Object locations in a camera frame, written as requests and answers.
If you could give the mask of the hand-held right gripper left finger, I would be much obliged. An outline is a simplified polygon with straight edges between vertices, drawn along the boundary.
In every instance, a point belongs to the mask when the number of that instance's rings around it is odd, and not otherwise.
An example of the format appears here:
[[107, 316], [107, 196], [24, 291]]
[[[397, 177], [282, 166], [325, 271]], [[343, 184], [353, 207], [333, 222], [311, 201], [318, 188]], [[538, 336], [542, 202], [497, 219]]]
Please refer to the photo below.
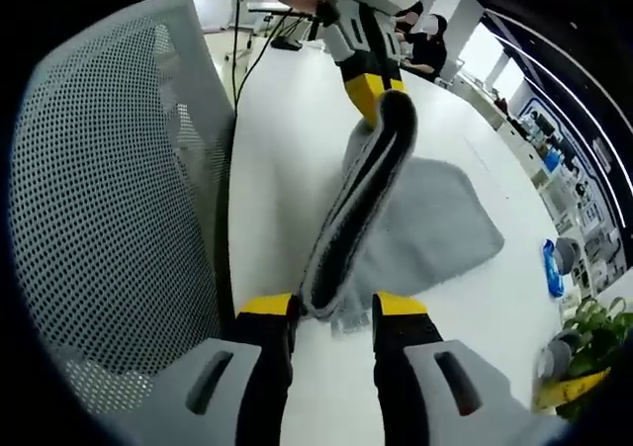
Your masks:
[[248, 301], [228, 336], [209, 306], [166, 309], [125, 325], [102, 368], [139, 387], [119, 387], [127, 407], [92, 415], [92, 445], [277, 445], [288, 391], [300, 299]]

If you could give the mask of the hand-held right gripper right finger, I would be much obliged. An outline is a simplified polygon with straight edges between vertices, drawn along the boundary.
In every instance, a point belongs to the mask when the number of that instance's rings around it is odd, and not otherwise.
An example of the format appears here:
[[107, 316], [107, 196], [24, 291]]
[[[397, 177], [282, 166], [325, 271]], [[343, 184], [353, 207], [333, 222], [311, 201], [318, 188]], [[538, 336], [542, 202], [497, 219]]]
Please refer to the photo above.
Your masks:
[[374, 384], [388, 445], [555, 445], [567, 423], [530, 412], [508, 378], [445, 340], [414, 298], [373, 296]]

